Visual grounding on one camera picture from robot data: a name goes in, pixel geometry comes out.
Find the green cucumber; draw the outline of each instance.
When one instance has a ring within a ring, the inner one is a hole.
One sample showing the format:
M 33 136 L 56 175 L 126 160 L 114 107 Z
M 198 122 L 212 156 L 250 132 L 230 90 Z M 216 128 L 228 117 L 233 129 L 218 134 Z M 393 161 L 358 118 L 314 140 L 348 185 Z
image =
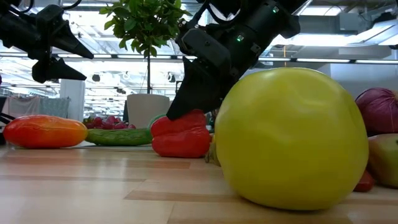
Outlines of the green cucumber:
M 152 142 L 147 128 L 103 130 L 89 129 L 86 141 L 99 146 L 141 146 Z

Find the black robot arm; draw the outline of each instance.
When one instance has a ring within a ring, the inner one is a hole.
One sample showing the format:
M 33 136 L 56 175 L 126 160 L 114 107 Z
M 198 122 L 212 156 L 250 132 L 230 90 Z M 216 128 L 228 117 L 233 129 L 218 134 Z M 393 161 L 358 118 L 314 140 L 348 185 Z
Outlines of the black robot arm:
M 196 56 L 183 58 L 185 76 L 167 113 L 177 119 L 194 109 L 205 113 L 220 107 L 223 98 L 253 66 L 260 54 L 279 34 L 285 38 L 300 32 L 297 16 L 292 14 L 307 0 L 198 0 L 201 9 L 190 21 L 181 20 L 176 43 L 181 52 Z M 231 21 L 198 26 L 207 9 L 215 17 L 212 7 Z
M 32 68 L 35 81 L 65 78 L 85 80 L 80 72 L 69 67 L 63 59 L 52 56 L 52 47 L 92 59 L 93 54 L 72 34 L 69 22 L 62 19 L 64 9 L 49 5 L 37 14 L 24 14 L 11 5 L 21 0 L 0 0 L 0 40 L 5 47 L 17 47 L 38 62 Z

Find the yellow tomato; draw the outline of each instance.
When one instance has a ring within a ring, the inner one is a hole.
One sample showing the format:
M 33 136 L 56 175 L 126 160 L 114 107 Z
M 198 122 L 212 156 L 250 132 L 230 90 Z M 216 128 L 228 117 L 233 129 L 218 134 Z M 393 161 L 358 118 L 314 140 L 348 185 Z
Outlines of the yellow tomato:
M 243 78 L 224 99 L 215 128 L 225 179 L 241 196 L 270 207 L 328 208 L 352 192 L 368 161 L 354 100 L 306 68 Z

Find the green apple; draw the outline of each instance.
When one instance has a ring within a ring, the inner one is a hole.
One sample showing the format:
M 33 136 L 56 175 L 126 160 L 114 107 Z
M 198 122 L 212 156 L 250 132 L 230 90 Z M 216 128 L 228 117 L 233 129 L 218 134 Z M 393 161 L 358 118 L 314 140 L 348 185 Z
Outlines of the green apple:
M 398 188 L 398 134 L 369 138 L 369 165 L 380 184 Z

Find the red bell pepper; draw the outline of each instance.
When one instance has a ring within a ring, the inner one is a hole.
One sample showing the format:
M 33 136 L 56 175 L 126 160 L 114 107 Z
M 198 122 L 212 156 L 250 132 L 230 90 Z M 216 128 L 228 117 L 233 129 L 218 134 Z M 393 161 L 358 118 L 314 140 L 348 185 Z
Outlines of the red bell pepper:
M 150 127 L 152 148 L 162 157 L 200 158 L 210 147 L 206 117 L 200 110 L 171 121 L 164 116 Z
M 368 171 L 365 171 L 362 175 L 361 180 L 356 185 L 354 191 L 369 192 L 370 190 L 372 190 L 373 186 L 374 186 L 374 179 L 372 178 L 372 176 L 369 174 Z

